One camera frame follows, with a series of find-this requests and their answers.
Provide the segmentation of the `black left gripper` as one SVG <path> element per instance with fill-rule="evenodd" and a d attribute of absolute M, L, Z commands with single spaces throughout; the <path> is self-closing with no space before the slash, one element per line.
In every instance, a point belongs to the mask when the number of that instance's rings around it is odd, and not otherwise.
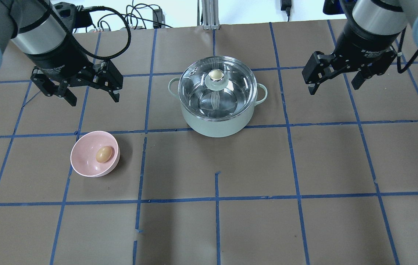
<path fill-rule="evenodd" d="M 31 80 L 41 92 L 56 92 L 58 86 L 53 81 L 66 80 L 70 86 L 92 82 L 108 91 L 114 102 L 119 102 L 123 77 L 111 60 L 93 64 L 81 52 L 30 55 L 30 59 L 37 70 L 31 74 Z M 77 98 L 68 86 L 61 88 L 61 97 L 72 107 L 76 107 Z"/>

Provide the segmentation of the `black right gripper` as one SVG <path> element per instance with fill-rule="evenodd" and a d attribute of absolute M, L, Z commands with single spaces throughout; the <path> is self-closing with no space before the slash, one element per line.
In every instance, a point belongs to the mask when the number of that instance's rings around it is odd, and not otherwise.
<path fill-rule="evenodd" d="M 302 70 L 302 77 L 310 95 L 315 95 L 320 84 L 326 80 L 356 72 L 351 85 L 358 90 L 367 79 L 385 74 L 396 57 L 397 51 L 392 45 L 384 50 L 367 50 L 343 39 L 330 54 L 314 51 Z"/>

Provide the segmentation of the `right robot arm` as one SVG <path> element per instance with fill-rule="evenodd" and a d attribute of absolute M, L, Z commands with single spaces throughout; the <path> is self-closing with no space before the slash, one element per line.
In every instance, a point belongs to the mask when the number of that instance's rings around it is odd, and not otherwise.
<path fill-rule="evenodd" d="M 345 14 L 347 21 L 334 51 L 313 52 L 302 70 L 311 95 L 326 80 L 350 72 L 356 73 L 353 88 L 360 89 L 367 79 L 384 74 L 394 60 L 403 73 L 418 57 L 418 0 L 325 0 L 323 13 Z M 408 25 L 417 52 L 401 67 L 401 48 L 396 50 L 392 44 L 400 36 L 402 46 Z"/>

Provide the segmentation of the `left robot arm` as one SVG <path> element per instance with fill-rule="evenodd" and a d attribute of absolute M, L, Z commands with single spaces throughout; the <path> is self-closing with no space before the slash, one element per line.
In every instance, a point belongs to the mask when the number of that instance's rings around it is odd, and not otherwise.
<path fill-rule="evenodd" d="M 118 102 L 123 76 L 111 61 L 131 44 L 131 31 L 124 23 L 128 40 L 111 56 L 86 50 L 73 36 L 80 24 L 74 15 L 61 17 L 49 0 L 0 0 L 0 67 L 10 41 L 34 63 L 31 81 L 46 96 L 56 96 L 76 106 L 71 87 L 89 86 L 108 92 Z"/>

